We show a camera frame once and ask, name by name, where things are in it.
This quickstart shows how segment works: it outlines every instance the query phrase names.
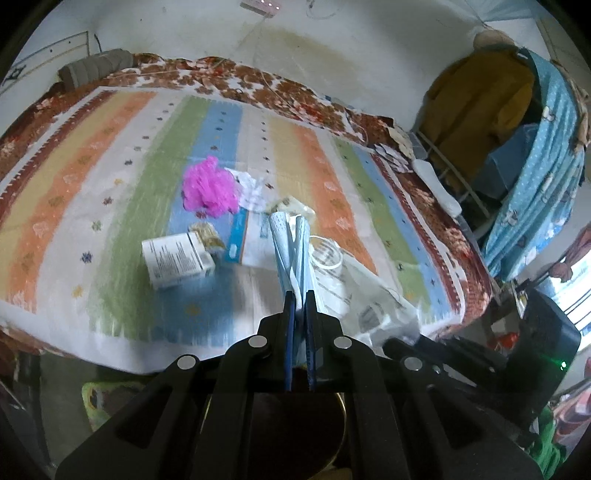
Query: blue patterned fabric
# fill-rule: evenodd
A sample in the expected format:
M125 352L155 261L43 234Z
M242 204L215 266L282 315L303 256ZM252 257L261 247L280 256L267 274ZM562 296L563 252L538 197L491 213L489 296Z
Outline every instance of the blue patterned fabric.
M578 113L560 72L529 52L538 73L542 118L525 166L499 211L483 249L489 271L501 280L515 278L569 219L583 171L584 152L574 154Z

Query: blue cloth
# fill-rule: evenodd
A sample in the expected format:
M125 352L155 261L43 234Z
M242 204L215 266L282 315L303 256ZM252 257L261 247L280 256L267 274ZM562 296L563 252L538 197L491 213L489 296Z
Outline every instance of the blue cloth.
M530 154L538 124L521 125L513 136L491 152L472 188L495 200L502 200L519 179L519 174Z
M525 166L483 249L490 273L503 281L515 278L560 232L584 165L584 152L575 155L572 148L579 117L572 93L549 61L529 55L550 116L541 119Z

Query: orange stripe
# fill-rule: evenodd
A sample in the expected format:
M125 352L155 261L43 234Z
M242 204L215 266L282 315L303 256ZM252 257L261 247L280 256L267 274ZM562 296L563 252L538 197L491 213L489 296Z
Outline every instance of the orange stripe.
M341 189L335 171L326 158L315 133L309 128L293 125L300 141L301 154L306 160L310 190L315 192L318 235L332 238L372 272L376 268L369 252L357 235L353 211Z
M53 178L53 183L43 195L35 211L23 225L18 243L16 260L10 272L9 298L18 296L19 301L36 310L35 292L43 256L59 226L68 205L80 191L88 172L111 146L113 140L130 120L154 97L154 92L138 92L129 97L114 114L99 126L88 142L72 152L66 166ZM64 177L70 176L66 183ZM39 238L33 225L43 222L44 234Z

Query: green object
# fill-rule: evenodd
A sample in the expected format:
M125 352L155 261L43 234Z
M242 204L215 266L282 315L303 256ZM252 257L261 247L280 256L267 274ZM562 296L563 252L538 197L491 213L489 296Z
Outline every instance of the green object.
M538 417L540 434L534 443L525 449L525 452L538 464L548 480L554 475L556 469L566 460L566 448L552 442L556 425L552 411L546 407Z

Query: bed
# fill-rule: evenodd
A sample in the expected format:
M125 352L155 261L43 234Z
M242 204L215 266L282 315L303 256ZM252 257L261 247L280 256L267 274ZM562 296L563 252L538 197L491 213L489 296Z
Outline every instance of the bed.
M185 169L264 179L270 203L311 206L333 238L448 335L485 311L488 272L408 169L389 118L227 59L136 56L137 67L56 86L0 141L0 326L37 349L146 373L224 353L282 308L268 220L183 209ZM211 221L228 246L215 275L154 291L141 241Z

